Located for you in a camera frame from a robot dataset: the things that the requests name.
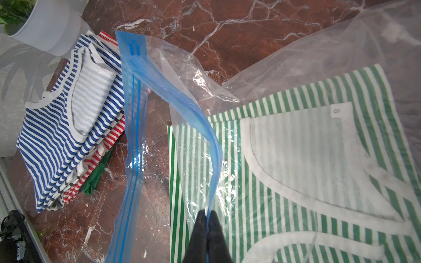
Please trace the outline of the potted plant white pot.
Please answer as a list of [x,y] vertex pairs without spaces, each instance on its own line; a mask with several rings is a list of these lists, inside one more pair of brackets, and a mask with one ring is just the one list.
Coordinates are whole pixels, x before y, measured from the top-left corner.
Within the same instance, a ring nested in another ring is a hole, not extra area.
[[6,36],[67,59],[90,29],[68,1],[59,0],[37,1],[26,22],[4,27]]

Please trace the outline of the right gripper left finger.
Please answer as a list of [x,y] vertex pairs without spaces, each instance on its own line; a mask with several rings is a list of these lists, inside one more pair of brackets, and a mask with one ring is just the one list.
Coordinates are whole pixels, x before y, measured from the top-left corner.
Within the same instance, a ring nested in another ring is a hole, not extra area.
[[196,222],[182,263],[205,263],[207,254],[207,217],[204,210],[198,212]]

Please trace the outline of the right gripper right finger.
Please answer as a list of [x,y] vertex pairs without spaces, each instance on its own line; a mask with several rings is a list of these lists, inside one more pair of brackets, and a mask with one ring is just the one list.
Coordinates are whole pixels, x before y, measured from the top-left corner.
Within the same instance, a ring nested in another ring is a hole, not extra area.
[[233,263],[222,226],[215,211],[210,213],[207,247],[210,263]]

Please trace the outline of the black white striped top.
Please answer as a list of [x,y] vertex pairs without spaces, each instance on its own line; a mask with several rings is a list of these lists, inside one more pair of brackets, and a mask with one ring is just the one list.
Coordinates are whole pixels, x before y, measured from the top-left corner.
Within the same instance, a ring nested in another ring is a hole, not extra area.
[[96,146],[83,158],[83,161],[78,164],[64,186],[49,201],[47,210],[59,210],[64,204],[68,204],[76,198],[91,172],[124,132],[125,124],[125,112],[121,111]]

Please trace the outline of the green tank top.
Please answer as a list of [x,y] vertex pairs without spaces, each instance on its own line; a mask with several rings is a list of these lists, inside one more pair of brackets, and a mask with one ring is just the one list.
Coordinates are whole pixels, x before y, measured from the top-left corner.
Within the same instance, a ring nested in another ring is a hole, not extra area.
[[89,177],[86,179],[86,181],[83,184],[83,192],[87,195],[92,194],[92,192],[96,189],[98,186],[98,183],[101,179],[101,176],[108,165],[109,159],[111,157],[112,148],[102,157],[99,164],[96,166],[96,168],[91,172]]

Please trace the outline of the clear vacuum bag blue zip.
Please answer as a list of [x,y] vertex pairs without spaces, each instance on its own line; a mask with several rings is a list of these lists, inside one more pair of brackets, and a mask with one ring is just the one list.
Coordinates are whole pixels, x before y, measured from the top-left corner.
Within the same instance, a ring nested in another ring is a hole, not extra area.
[[171,262],[201,210],[236,263],[420,262],[420,1],[370,8],[223,85],[168,42],[116,37],[128,179],[108,263],[134,259],[149,91],[171,108]]

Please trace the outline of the red white striped top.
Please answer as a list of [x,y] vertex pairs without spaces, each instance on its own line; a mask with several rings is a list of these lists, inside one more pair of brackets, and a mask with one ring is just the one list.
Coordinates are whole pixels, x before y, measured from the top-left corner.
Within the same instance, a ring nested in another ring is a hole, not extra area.
[[64,204],[75,199],[83,183],[125,130],[125,99],[117,41],[104,31],[98,35],[89,31],[81,35],[76,47],[94,47],[116,77],[91,131],[69,166],[73,171],[66,174],[65,185],[54,195]]

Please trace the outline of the green white striped garment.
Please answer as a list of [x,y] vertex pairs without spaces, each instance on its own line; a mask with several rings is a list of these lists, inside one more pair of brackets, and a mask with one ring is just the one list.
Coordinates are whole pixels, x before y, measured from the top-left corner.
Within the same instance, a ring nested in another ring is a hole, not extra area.
[[210,116],[236,263],[418,263],[421,176],[378,64]]

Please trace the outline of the blue white striped top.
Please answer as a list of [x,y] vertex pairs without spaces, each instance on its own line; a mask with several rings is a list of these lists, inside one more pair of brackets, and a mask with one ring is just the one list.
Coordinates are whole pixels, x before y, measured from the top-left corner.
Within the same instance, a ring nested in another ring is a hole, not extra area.
[[77,167],[125,107],[120,54],[99,36],[80,36],[51,91],[27,103],[17,148],[34,183],[38,213],[58,210]]

